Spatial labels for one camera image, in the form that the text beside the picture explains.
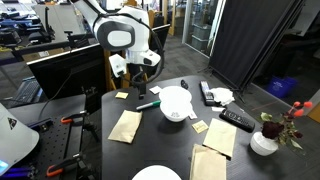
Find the black curtain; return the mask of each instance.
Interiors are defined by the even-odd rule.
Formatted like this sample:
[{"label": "black curtain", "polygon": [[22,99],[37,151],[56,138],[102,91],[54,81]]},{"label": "black curtain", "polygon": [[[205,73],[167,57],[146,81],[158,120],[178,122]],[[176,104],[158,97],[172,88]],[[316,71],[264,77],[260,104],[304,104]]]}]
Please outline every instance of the black curtain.
[{"label": "black curtain", "polygon": [[226,0],[209,66],[243,89],[302,7],[303,0]]}]

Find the white napkin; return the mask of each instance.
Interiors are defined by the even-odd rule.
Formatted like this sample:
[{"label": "white napkin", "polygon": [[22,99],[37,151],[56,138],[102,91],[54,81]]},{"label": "white napkin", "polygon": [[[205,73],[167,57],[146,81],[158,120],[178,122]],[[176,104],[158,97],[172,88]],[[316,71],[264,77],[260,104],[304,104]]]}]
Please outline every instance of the white napkin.
[{"label": "white napkin", "polygon": [[230,104],[234,101],[233,92],[226,88],[213,88],[209,90],[213,96],[215,102],[220,102],[222,106]]}]

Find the red flower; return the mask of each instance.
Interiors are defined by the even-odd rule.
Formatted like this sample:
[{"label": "red flower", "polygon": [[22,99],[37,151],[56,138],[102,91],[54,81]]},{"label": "red flower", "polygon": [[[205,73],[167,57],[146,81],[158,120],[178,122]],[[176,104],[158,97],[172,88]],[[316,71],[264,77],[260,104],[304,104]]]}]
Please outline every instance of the red flower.
[{"label": "red flower", "polygon": [[299,109],[293,114],[294,117],[300,117],[302,115],[303,115],[303,109]]},{"label": "red flower", "polygon": [[298,131],[297,131],[297,132],[294,132],[293,135],[294,135],[296,138],[302,138],[302,136],[303,136],[303,135],[302,135],[300,132],[298,132]]},{"label": "red flower", "polygon": [[269,139],[274,139],[283,131],[284,125],[274,122],[264,122],[262,127],[262,135]]},{"label": "red flower", "polygon": [[312,107],[312,102],[311,101],[304,102],[303,106],[306,107],[306,108],[311,108]]},{"label": "red flower", "polygon": [[293,107],[298,107],[300,105],[301,105],[301,103],[299,101],[296,101],[296,102],[293,103]]}]

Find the white device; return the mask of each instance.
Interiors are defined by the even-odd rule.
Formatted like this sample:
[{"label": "white device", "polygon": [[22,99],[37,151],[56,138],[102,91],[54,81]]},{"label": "white device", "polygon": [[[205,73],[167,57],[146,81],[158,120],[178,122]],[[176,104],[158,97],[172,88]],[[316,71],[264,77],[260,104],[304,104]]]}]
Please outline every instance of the white device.
[{"label": "white device", "polygon": [[[115,15],[106,13],[96,0],[71,1],[86,18],[92,27],[93,35],[104,49],[109,51],[125,49],[126,63],[155,66],[161,60],[157,53],[149,50],[149,29],[133,19],[136,18],[149,26],[149,16],[145,10],[124,6]],[[109,59],[116,77],[125,74],[122,70],[126,68],[126,64],[120,59],[124,60],[121,56]]]},{"label": "white device", "polygon": [[28,155],[38,141],[38,132],[21,123],[0,103],[0,176]]}]

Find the white paper plate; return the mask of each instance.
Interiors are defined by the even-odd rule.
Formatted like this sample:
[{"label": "white paper plate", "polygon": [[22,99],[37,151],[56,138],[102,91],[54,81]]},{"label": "white paper plate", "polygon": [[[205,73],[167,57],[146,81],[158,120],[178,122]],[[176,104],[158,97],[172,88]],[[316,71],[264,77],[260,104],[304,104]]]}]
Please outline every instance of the white paper plate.
[{"label": "white paper plate", "polygon": [[181,180],[181,178],[165,166],[153,165],[142,169],[132,180]]}]

